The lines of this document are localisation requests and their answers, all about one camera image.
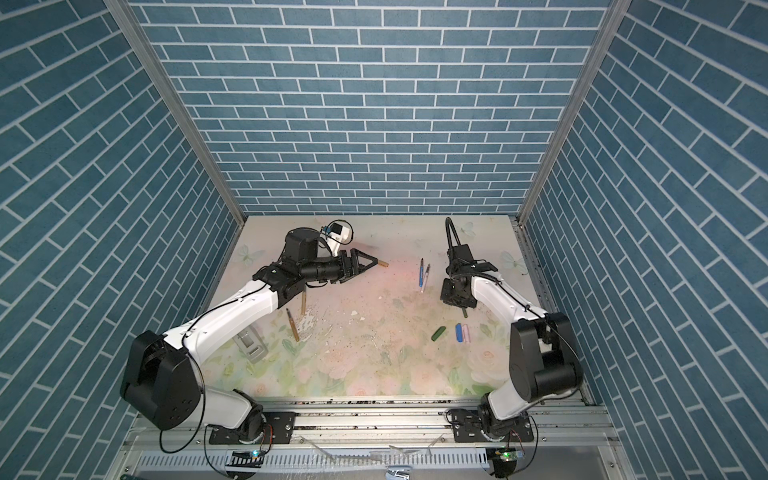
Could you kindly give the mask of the white pink pen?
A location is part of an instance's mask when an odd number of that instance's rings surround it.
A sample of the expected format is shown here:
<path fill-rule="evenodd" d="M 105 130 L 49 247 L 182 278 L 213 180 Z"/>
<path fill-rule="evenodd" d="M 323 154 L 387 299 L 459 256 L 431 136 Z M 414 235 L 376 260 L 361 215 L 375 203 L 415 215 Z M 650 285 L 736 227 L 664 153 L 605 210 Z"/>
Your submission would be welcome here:
<path fill-rule="evenodd" d="M 423 271 L 423 274 L 422 274 L 422 277 L 421 277 L 421 284 L 420 284 L 421 285 L 420 286 L 420 292 L 421 293 L 424 293 L 424 291 L 425 291 L 425 288 L 426 288 L 426 285 L 427 285 L 427 281 L 428 281 L 428 277 L 429 277 L 429 273 L 430 273 L 430 267 L 431 267 L 431 265 L 427 264 L 427 266 L 425 267 L 425 269 Z"/>

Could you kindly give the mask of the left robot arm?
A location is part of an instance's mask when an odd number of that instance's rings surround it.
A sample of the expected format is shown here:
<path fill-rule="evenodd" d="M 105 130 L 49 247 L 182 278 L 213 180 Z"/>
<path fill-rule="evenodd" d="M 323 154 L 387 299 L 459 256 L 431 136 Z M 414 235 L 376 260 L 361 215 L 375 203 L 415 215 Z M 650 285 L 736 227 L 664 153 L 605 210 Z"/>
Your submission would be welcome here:
<path fill-rule="evenodd" d="M 162 334 L 148 330 L 131 344 L 120 395 L 160 431 L 196 410 L 202 426 L 231 431 L 254 443 L 268 433 L 263 408 L 240 391 L 208 386 L 202 365 L 256 320 L 303 293 L 311 282 L 344 283 L 378 265 L 356 248 L 343 249 L 346 234 L 299 227 L 289 231 L 278 259 L 261 267 L 240 290 L 198 317 Z"/>

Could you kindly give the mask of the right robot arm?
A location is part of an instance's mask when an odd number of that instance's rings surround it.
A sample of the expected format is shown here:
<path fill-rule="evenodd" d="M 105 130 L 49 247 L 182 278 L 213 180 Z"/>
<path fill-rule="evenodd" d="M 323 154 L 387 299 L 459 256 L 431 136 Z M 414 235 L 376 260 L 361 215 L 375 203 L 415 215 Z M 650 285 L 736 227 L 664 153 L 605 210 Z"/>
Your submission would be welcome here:
<path fill-rule="evenodd" d="M 567 315 L 547 312 L 524 299 L 486 260 L 474 258 L 451 218 L 445 219 L 447 278 L 440 299 L 462 310 L 479 303 L 509 325 L 508 379 L 478 406 L 481 431 L 491 440 L 510 435 L 535 405 L 578 391 L 584 372 Z"/>

